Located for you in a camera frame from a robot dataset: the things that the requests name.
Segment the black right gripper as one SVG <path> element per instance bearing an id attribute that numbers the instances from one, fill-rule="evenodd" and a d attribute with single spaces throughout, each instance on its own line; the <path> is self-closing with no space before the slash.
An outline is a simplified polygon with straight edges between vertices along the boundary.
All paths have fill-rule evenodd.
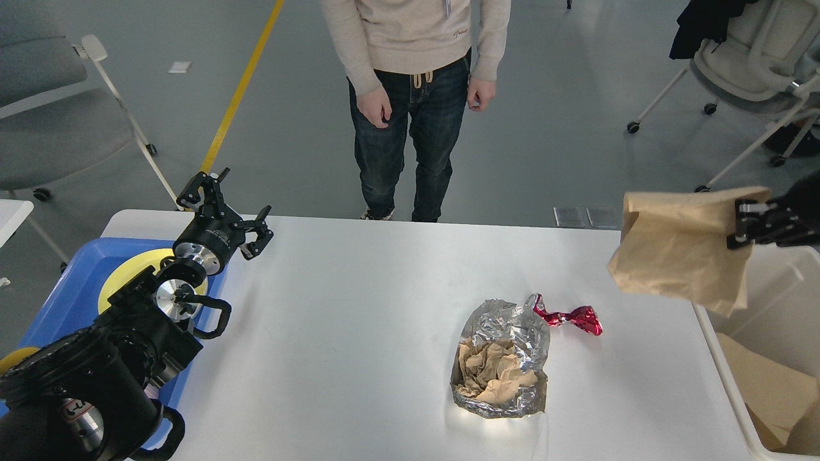
<path id="1" fill-rule="evenodd" d="M 785 213 L 792 219 L 792 227 L 786 233 L 785 223 L 768 223 L 784 220 Z M 734 233 L 726 237 L 726 247 L 730 250 L 767 244 L 777 244 L 779 247 L 817 247 L 819 174 L 812 173 L 798 180 L 787 193 L 772 201 L 736 199 L 735 221 Z"/>

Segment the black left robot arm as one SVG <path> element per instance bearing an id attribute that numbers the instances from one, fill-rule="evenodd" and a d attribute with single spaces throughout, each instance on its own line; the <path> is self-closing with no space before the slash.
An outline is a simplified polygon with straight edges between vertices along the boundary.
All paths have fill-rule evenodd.
<path id="1" fill-rule="evenodd" d="M 177 204 L 193 219 L 158 270 L 141 269 L 91 326 L 21 357 L 2 373 L 3 460 L 168 460 L 184 418 L 146 394 L 176 378 L 221 336 L 231 304 L 197 294 L 236 251 L 254 259 L 272 240 L 270 206 L 246 220 L 224 201 L 229 174 L 199 172 Z"/>

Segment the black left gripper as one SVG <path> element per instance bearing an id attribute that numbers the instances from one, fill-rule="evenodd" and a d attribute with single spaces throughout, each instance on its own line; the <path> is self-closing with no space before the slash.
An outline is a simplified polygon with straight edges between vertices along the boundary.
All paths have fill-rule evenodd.
<path id="1" fill-rule="evenodd" d="M 270 205 L 250 221 L 243 221 L 240 216 L 229 218 L 220 184 L 230 171 L 226 167 L 219 175 L 199 172 L 176 198 L 176 204 L 192 210 L 194 218 L 173 244 L 173 254 L 178 259 L 194 260 L 206 275 L 222 273 L 237 248 L 245 260 L 255 259 L 274 236 L 266 222 L 272 210 Z M 256 240 L 245 242 L 244 236 L 249 232 L 256 234 Z"/>

